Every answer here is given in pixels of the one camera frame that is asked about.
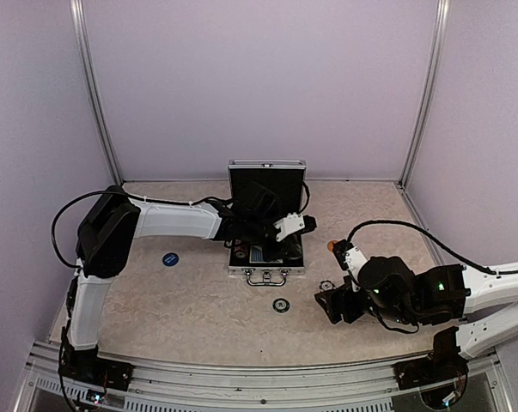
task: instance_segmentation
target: robotic arm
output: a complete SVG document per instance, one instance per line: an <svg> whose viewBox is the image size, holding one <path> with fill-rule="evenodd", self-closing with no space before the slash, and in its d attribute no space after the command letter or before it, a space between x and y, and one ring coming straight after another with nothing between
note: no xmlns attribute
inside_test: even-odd
<svg viewBox="0 0 518 412"><path fill-rule="evenodd" d="M415 333L420 324L442 324L510 304L478 322L437 333L432 354L397 363L394 372L401 390L465 377L470 359L518 335L518 263L492 268L453 264L415 275L401 258L367 259L348 240L332 245L332 252L349 275L339 288L329 283L314 297L333 324L351 324L368 314L388 330ZM445 409L460 399L464 388L447 385L424 401L433 409Z"/></svg>
<svg viewBox="0 0 518 412"><path fill-rule="evenodd" d="M125 267L133 239L192 236L260 245L266 261L302 255L298 236L315 230L311 216L279 215L276 197L260 186L247 195L199 204L148 201L110 186L77 230L77 269L66 301L69 327L63 332L63 376L125 390L132 366L98 358L98 329L107 291Z"/></svg>

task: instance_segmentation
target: beige floor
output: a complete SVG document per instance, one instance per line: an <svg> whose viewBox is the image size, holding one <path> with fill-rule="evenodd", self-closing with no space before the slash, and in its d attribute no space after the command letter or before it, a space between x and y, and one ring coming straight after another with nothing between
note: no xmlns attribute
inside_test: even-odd
<svg viewBox="0 0 518 412"><path fill-rule="evenodd" d="M133 243L129 263L116 278L101 318L100 348L105 352L211 365L288 366L367 361L428 350L444 327L418 334L384 330L370 317L332 325L314 301L320 281L337 286L344 272L327 250L359 222L373 218L411 221L389 183L309 182L307 213L318 229L304 236L306 274L290 277L282 288L252 288L243 277L229 277L228 253L201 239L145 238ZM229 197L227 182L127 184L128 191L173 200L207 195ZM367 256L399 255L420 273L433 265L421 237L400 227L367 227L356 236ZM174 251L180 262L163 265ZM272 309L283 297L284 314ZM51 339L58 340L64 316Z"/></svg>

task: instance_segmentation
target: aluminum frame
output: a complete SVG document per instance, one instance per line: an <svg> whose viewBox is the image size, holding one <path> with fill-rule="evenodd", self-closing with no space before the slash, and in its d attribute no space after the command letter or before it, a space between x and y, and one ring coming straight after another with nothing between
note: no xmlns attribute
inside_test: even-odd
<svg viewBox="0 0 518 412"><path fill-rule="evenodd" d="M421 104L415 126L413 128L413 138L407 157L405 159L404 170L399 180L399 184L405 190L410 182L411 174L417 163L417 157L421 142L423 141L424 129L429 117L430 104L434 94L436 85L436 76L442 60L442 48L446 35L446 26L448 24L449 0L438 0L438 10L436 14L436 24L434 29L434 38L432 39L432 48L430 50L429 66L427 69L427 77L424 83L423 95L421 96Z"/></svg>
<svg viewBox="0 0 518 412"><path fill-rule="evenodd" d="M82 0L70 0L71 18L73 19L74 29L76 30L77 45L85 74L85 82L87 83L88 96L93 107L94 120L98 128L98 134L101 141L102 150L106 156L108 171L116 183L122 185L123 174L119 167L115 150L113 149L112 139L107 129L106 119L104 118L104 110L102 109L101 98L98 93L98 85L94 76L93 59L88 44L87 26L85 25L85 13L83 10Z"/></svg>
<svg viewBox="0 0 518 412"><path fill-rule="evenodd" d="M400 184L396 184L396 190L402 196L402 200L404 201L405 206L407 206L407 209L410 211L411 217L415 221L415 224L428 231L429 229L424 224L424 221L421 218L415 203L411 200L405 189ZM440 249L438 249L438 246L436 246L435 243L426 236L423 236L423 241L426 244L427 249L429 249L429 253L432 256L432 260L434 260L435 265L444 265L444 259L440 253Z"/></svg>
<svg viewBox="0 0 518 412"><path fill-rule="evenodd" d="M221 367L145 360L115 354L101 356L128 361L135 366L127 392L109 390L117 408L146 409L158 405L180 410L233 411L268 409L295 412L341 409L342 406L385 403L394 396L418 391L400 391L393 376L393 364L425 353L373 362L311 367ZM512 412L508 386L495 352L469 363L470 375L487 373L498 412ZM28 357L15 412L26 412L35 387L45 381L45 389L58 392L58 345L36 342ZM69 393L100 389L65 379ZM425 386L423 389L436 387ZM134 409L135 404L143 405Z"/></svg>

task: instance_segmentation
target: light purple wall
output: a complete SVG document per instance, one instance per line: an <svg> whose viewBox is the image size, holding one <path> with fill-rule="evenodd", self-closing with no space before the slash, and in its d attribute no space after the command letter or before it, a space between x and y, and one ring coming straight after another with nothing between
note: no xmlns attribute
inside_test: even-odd
<svg viewBox="0 0 518 412"><path fill-rule="evenodd" d="M435 0L101 0L85 12L126 179L303 158L314 178L397 179Z"/></svg>
<svg viewBox="0 0 518 412"><path fill-rule="evenodd" d="M69 2L1 0L0 412L70 281L53 256L51 219L71 198L108 184L105 164ZM61 224L70 258L80 219L68 215Z"/></svg>
<svg viewBox="0 0 518 412"><path fill-rule="evenodd" d="M456 251L482 264L518 260L518 1L451 3L409 190ZM518 339L498 353L518 406Z"/></svg>

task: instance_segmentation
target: orange cap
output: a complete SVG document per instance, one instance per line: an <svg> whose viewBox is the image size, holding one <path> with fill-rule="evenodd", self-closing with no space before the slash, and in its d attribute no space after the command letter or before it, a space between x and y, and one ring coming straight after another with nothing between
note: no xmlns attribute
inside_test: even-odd
<svg viewBox="0 0 518 412"><path fill-rule="evenodd" d="M327 250L330 251L331 253L333 253L333 247L337 244L338 242L336 240L332 240L331 242L329 242L327 244Z"/></svg>

